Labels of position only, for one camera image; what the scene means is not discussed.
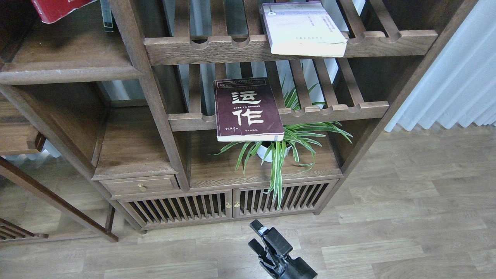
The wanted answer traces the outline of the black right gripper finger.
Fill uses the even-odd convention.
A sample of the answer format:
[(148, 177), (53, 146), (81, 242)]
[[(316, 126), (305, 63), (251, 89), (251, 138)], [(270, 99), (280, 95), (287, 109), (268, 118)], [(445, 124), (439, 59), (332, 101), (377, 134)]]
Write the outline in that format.
[(276, 268), (275, 257), (275, 240), (271, 238), (263, 238), (262, 242), (264, 242), (265, 247), (259, 244), (256, 239), (252, 239), (248, 245), (253, 249), (255, 253), (258, 255), (259, 263), (264, 268)]
[(287, 240), (277, 231), (276, 228), (273, 227), (268, 229), (257, 219), (250, 223), (250, 228), (257, 233), (261, 240), (263, 238), (271, 238), (275, 240), (275, 256), (285, 257), (292, 251), (293, 246), (287, 242)]

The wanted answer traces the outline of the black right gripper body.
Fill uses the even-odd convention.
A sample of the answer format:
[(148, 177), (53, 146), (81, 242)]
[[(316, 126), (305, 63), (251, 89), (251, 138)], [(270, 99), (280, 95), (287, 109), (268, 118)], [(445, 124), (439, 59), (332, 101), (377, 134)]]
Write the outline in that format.
[(273, 279), (314, 279), (318, 275), (300, 257), (292, 259), (289, 255), (263, 252), (259, 263)]

